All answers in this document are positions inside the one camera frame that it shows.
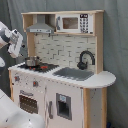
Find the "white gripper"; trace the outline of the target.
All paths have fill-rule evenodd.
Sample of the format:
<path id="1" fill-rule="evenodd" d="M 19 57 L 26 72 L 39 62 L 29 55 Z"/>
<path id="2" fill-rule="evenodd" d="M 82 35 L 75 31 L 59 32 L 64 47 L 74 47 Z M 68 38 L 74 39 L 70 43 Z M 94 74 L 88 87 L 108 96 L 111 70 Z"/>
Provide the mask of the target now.
<path id="1" fill-rule="evenodd" d="M 22 47 L 23 36 L 14 29 L 9 32 L 9 39 L 8 53 L 12 58 L 17 58 L 20 53 L 20 48 Z"/>

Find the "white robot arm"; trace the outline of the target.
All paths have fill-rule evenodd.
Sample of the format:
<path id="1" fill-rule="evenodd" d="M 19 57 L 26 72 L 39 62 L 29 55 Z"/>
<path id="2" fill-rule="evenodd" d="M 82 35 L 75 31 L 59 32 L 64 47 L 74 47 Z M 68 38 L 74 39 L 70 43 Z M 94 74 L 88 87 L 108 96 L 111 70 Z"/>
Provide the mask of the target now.
<path id="1" fill-rule="evenodd" d="M 7 45 L 12 58 L 19 55 L 23 36 L 16 30 L 10 30 L 0 21 L 0 49 Z M 30 114 L 19 108 L 0 89 L 0 128 L 45 128 L 44 119 L 38 114 Z"/>

